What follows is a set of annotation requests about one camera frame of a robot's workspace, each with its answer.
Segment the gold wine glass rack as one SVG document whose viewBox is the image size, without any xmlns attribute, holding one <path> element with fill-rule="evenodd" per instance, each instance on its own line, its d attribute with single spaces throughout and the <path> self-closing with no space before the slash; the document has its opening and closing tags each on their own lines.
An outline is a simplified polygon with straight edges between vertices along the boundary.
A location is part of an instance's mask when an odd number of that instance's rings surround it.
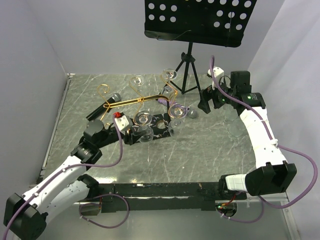
<svg viewBox="0 0 320 240">
<path fill-rule="evenodd" d="M 100 117 L 100 120 L 103 120 L 105 118 L 105 115 L 110 112 L 111 109 L 114 108 L 118 108 L 118 107 L 123 107 L 123 106 L 127 106 L 127 105 L 132 105 L 132 104 L 138 104 L 138 109 L 135 113 L 135 115 L 140 112 L 142 110 L 142 107 L 144 105 L 145 102 L 148 101 L 153 101 L 153 100 L 158 100 L 159 98 L 165 99 L 168 102 L 169 101 L 176 101 L 176 98 L 178 96 L 178 90 L 176 87 L 174 87 L 177 92 L 173 92 L 173 93 L 167 93 L 167 94 L 155 94 L 155 95 L 146 95 L 144 92 L 143 93 L 139 93 L 137 92 L 135 89 L 133 89 L 131 86 L 130 88 L 138 95 L 137 98 L 131 99 L 131 100 L 124 100 L 124 101 L 119 101 L 119 102 L 115 102 L 115 103 L 108 103 L 108 100 L 104 97 L 104 94 L 108 93 L 110 90 L 110 87 L 107 84 L 101 84 L 98 86 L 97 88 L 97 92 L 102 92 L 99 95 L 103 98 L 104 103 L 106 102 L 107 105 L 105 105 L 105 111 L 101 114 L 102 116 Z"/>
</svg>

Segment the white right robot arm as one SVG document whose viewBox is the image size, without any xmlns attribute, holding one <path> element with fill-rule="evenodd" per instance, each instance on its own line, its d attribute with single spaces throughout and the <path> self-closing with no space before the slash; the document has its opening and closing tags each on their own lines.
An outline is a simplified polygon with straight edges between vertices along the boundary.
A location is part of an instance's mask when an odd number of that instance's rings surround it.
<svg viewBox="0 0 320 240">
<path fill-rule="evenodd" d="M 253 171 L 221 176 L 219 196 L 227 200 L 236 191 L 252 196 L 284 193 L 297 174 L 297 168 L 295 164 L 288 163 L 277 146 L 263 96 L 252 92 L 250 72 L 232 71 L 229 85 L 223 79 L 224 71 L 218 67 L 209 70 L 207 76 L 214 77 L 219 85 L 212 84 L 200 91 L 198 108 L 208 114 L 211 111 L 209 101 L 213 102 L 214 109 L 231 105 L 245 126 L 255 156 Z"/>
</svg>

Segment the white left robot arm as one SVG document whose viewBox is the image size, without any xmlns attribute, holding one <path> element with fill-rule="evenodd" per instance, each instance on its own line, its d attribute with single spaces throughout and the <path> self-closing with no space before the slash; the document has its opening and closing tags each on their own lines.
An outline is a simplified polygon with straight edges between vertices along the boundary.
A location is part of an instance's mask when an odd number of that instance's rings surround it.
<svg viewBox="0 0 320 240">
<path fill-rule="evenodd" d="M 48 223 L 72 204 L 102 198 L 99 182 L 86 172 L 98 167 L 101 148 L 115 142 L 122 147 L 122 139 L 133 125 L 124 117 L 115 117 L 112 123 L 105 127 L 101 120 L 90 121 L 78 145 L 55 171 L 24 194 L 14 193 L 7 199 L 4 240 L 9 232 L 21 240 L 36 240 Z"/>
</svg>

